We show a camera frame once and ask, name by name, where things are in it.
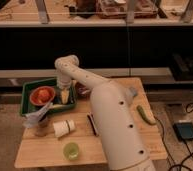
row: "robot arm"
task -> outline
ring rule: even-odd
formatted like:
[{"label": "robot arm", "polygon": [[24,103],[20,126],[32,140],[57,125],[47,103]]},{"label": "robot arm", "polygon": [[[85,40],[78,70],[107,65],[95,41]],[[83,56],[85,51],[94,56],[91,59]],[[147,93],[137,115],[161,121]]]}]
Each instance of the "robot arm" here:
[{"label": "robot arm", "polygon": [[76,56],[58,58],[58,86],[70,87],[74,78],[91,91],[91,110],[110,170],[154,171],[129,106],[136,91],[77,67]]}]

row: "yellow-green cup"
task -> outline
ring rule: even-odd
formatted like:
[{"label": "yellow-green cup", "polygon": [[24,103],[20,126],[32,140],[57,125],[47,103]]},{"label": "yellow-green cup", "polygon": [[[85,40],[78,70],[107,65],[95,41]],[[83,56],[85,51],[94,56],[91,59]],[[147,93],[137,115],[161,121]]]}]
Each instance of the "yellow-green cup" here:
[{"label": "yellow-green cup", "polygon": [[79,146],[77,143],[70,142],[65,145],[63,153],[68,160],[76,160],[79,156]]}]

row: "table leg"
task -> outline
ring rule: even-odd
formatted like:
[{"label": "table leg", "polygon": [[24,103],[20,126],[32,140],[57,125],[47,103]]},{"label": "table leg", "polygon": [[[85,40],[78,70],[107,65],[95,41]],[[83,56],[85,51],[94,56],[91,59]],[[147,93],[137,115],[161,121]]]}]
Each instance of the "table leg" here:
[{"label": "table leg", "polygon": [[47,171],[44,167],[38,167],[37,168],[39,171]]}]

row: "floor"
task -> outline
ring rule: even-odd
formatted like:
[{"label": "floor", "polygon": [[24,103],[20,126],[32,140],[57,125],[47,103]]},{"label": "floor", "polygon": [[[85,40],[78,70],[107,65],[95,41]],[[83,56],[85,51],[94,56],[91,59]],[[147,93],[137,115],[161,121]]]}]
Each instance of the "floor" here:
[{"label": "floor", "polygon": [[[167,112],[167,105],[162,102],[150,102],[154,115],[163,123],[165,128],[165,143],[173,156],[176,163],[188,155],[186,146],[178,142],[173,129],[170,124],[170,113]],[[0,171],[36,171],[37,169],[15,169],[14,161],[17,150],[20,144],[20,139],[23,133],[23,118],[19,116],[19,104],[0,104]],[[187,114],[186,117],[193,121],[193,112]],[[189,146],[193,148],[193,143],[189,142]],[[169,164],[167,160],[154,161],[155,167],[158,171],[167,171]],[[193,159],[185,162],[185,165],[193,170]],[[65,168],[47,168],[49,171],[108,171],[106,165],[91,165],[79,167],[65,167]]]}]

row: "small object on table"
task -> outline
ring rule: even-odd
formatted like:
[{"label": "small object on table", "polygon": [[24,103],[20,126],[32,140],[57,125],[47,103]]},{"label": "small object on table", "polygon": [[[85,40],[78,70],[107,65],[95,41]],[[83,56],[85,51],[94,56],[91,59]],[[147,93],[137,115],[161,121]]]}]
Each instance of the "small object on table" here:
[{"label": "small object on table", "polygon": [[68,160],[76,160],[79,156],[79,146],[75,142],[70,142],[65,145],[63,154]]},{"label": "small object on table", "polygon": [[44,128],[48,126],[48,123],[49,123],[49,119],[45,115],[44,118],[41,119],[41,121],[36,126],[36,130],[34,132],[34,135],[36,135],[37,137],[44,137],[44,136],[46,136],[47,133],[46,133]]},{"label": "small object on table", "polygon": [[44,106],[46,103],[51,102],[56,95],[56,92],[51,86],[40,86],[34,89],[29,100],[34,106]]},{"label": "small object on table", "polygon": [[92,130],[94,132],[94,135],[95,136],[99,136],[99,133],[98,133],[98,130],[97,130],[97,127],[96,127],[96,124],[94,122],[94,118],[93,118],[93,115],[87,115],[90,123],[91,123],[91,127],[92,127]]},{"label": "small object on table", "polygon": [[65,120],[61,122],[53,123],[55,137],[59,138],[63,135],[69,134],[75,130],[75,124],[73,120]]},{"label": "small object on table", "polygon": [[23,125],[26,128],[32,128],[39,124],[39,122],[44,118],[47,111],[52,106],[52,103],[48,102],[45,106],[43,106],[40,110],[32,113],[26,114],[26,121],[23,123]]},{"label": "small object on table", "polygon": [[68,97],[69,97],[69,89],[63,89],[60,92],[60,98],[62,100],[62,104],[67,104],[68,103]]},{"label": "small object on table", "polygon": [[91,94],[91,90],[79,82],[75,84],[75,89],[77,95],[81,98],[89,97]]},{"label": "small object on table", "polygon": [[146,113],[145,113],[145,111],[144,111],[144,109],[143,109],[142,106],[138,105],[138,106],[136,107],[136,109],[137,109],[137,111],[139,112],[139,114],[140,114],[140,116],[142,117],[142,119],[143,119],[147,124],[149,124],[149,125],[156,125],[156,122],[155,122],[155,121],[151,121],[151,120],[147,117],[147,115],[146,115]]}]

